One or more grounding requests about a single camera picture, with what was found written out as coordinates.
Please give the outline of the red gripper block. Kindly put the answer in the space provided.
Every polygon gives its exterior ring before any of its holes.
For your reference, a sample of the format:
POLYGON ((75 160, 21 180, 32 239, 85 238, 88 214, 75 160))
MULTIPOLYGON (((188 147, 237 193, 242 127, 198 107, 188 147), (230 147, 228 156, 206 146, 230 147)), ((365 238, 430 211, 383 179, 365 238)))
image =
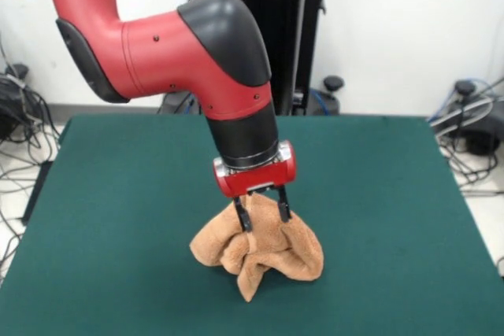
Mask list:
POLYGON ((252 231, 252 223, 248 211, 243 206, 240 196, 271 186, 276 187, 279 195, 277 202, 282 221, 291 219, 290 205, 284 185, 296 178, 296 158, 292 144, 281 141, 274 158, 266 164, 250 169, 234 169, 225 165, 221 157, 213 160, 213 174, 221 192, 227 198, 233 198, 239 223, 244 232, 252 231))

